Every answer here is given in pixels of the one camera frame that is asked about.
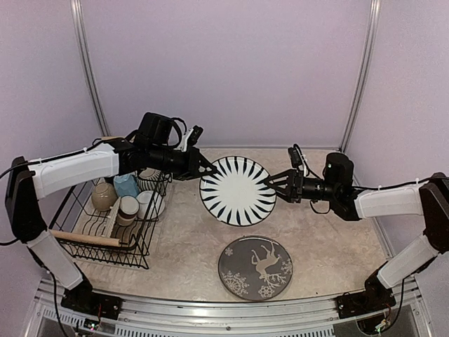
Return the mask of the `black white striped plate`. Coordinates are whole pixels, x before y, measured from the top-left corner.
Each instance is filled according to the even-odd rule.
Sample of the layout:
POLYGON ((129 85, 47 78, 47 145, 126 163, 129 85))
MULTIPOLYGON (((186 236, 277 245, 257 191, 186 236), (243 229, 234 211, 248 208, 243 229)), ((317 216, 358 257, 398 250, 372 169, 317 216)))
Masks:
POLYGON ((217 173, 200 180, 200 198, 218 221, 248 227, 265 220, 274 210, 276 193, 264 184, 268 171, 247 157, 227 156, 213 162, 217 173))

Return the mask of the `white brown ceramic cup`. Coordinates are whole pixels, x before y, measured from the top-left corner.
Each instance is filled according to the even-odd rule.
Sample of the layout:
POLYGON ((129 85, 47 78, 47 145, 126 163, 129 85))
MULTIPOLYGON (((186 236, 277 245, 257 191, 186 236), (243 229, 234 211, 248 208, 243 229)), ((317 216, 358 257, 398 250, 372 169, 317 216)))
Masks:
POLYGON ((137 217, 139 207, 139 203, 135 197, 122 197, 116 215, 116 224, 124 227, 131 225, 137 217))

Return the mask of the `grey deer pattern plate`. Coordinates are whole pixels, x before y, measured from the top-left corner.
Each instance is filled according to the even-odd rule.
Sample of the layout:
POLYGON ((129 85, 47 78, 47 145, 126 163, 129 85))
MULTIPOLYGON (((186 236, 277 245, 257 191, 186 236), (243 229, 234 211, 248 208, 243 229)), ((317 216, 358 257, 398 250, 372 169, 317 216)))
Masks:
POLYGON ((274 239, 247 236, 222 251, 218 274, 226 290, 253 302, 272 299, 284 292, 293 276, 293 262, 274 239))

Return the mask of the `yellow woven bamboo mat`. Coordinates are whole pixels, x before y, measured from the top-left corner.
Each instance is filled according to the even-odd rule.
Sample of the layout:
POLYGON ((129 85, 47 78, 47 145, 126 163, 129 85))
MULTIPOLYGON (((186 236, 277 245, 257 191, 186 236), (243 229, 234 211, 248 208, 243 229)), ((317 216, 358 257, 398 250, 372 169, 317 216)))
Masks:
POLYGON ((121 198, 119 197, 114 204, 109 209, 109 214, 107 215, 107 222, 102 236, 106 238, 112 237, 112 231, 116 223, 116 217, 119 212, 121 198))

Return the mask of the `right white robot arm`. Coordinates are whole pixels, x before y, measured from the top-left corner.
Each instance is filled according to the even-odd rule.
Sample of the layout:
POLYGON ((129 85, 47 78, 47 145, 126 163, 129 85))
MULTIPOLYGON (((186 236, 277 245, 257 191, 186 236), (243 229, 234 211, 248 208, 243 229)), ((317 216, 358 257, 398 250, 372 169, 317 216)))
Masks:
POLYGON ((354 186, 349 176, 337 176, 332 169, 326 171, 324 179, 306 178, 300 170, 290 169, 265 178, 263 183, 288 203, 327 201, 330 210, 345 221, 423 217, 423 233, 366 280, 358 304, 367 312, 385 302, 392 287, 448 252, 448 177, 442 173, 393 187, 363 188, 354 186))

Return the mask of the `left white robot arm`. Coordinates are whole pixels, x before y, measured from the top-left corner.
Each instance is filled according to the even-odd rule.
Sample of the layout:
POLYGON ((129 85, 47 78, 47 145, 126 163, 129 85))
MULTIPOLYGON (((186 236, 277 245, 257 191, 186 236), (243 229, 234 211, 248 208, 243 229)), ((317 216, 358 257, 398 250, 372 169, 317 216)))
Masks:
POLYGON ((27 246, 83 312, 98 306, 98 296, 48 229, 39 200, 80 183, 147 168, 170 173, 175 180, 217 173, 217 168, 194 146, 177 150, 164 145, 139 145, 124 138, 103 140, 87 149, 42 160, 17 157, 4 173, 8 176, 5 208, 13 236, 27 246))

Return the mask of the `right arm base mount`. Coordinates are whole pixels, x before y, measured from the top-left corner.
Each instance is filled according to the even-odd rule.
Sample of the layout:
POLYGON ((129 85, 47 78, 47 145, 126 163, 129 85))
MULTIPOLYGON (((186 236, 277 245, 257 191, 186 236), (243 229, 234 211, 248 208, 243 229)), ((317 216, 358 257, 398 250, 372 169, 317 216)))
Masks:
POLYGON ((392 292, 377 296, 367 291, 360 291, 336 297, 335 304, 339 318, 346 319, 394 307, 396 299, 392 292))

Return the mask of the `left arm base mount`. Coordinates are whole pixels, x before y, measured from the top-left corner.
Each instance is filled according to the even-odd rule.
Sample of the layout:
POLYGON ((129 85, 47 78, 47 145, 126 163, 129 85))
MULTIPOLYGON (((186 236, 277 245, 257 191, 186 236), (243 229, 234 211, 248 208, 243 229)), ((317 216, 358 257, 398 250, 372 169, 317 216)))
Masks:
POLYGON ((61 300, 61 306, 75 312, 96 316, 100 319, 117 320, 123 300, 117 296, 102 293, 68 293, 61 300))

